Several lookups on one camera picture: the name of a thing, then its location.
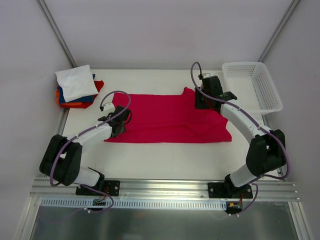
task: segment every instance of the red fabric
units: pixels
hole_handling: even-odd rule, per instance
[[[217,112],[195,109],[195,92],[187,87],[181,95],[130,94],[132,120],[126,132],[112,143],[218,143],[230,142],[228,122]],[[115,93],[114,106],[126,106],[128,97]]]
[[[102,89],[102,87],[104,86],[104,81],[94,81],[94,85],[97,89],[98,92],[100,92],[100,90]],[[56,90],[55,93],[56,96],[56,103],[59,104],[59,97],[60,97],[60,93],[59,90]],[[91,106],[93,104],[93,102],[69,102],[69,103],[62,103],[59,104],[61,108],[64,109],[86,109],[87,107]]]

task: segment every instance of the white plastic basket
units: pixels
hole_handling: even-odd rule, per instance
[[[283,108],[276,86],[262,62],[228,62],[222,65],[227,90],[237,96],[243,109],[265,115]]]

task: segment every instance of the white wall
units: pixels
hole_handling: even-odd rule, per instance
[[[320,239],[320,1],[303,0],[266,59],[283,110],[267,116],[286,136],[297,183],[314,239]]]
[[[256,61],[292,0],[46,0],[79,66]]]
[[[0,3],[0,232],[13,239],[62,110],[55,71],[69,69],[35,0]]]

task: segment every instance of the stack of folded cloth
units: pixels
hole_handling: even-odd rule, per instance
[[[86,109],[93,104],[104,86],[103,81],[96,81],[89,65],[55,73],[59,86],[56,90],[56,103],[61,108]]]

